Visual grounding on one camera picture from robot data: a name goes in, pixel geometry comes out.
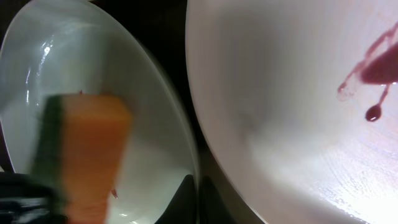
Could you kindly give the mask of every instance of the white plate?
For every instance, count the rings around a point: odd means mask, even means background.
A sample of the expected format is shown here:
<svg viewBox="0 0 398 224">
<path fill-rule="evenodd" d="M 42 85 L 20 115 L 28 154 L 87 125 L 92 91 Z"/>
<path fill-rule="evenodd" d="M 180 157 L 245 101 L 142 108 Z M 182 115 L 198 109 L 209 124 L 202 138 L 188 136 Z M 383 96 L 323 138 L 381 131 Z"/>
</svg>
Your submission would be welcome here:
<svg viewBox="0 0 398 224">
<path fill-rule="evenodd" d="M 21 9 L 2 46 L 0 90 L 4 137 L 20 173 L 30 167 L 46 96 L 83 90 L 126 102 L 133 134 L 110 224 L 155 223 L 183 178 L 198 178 L 192 133 L 174 91 L 131 34 L 91 3 L 39 0 Z"/>
<path fill-rule="evenodd" d="M 337 89 L 398 21 L 387 0 L 197 0 L 190 88 L 216 160 L 266 222 L 398 223 L 397 86 Z"/>
</svg>

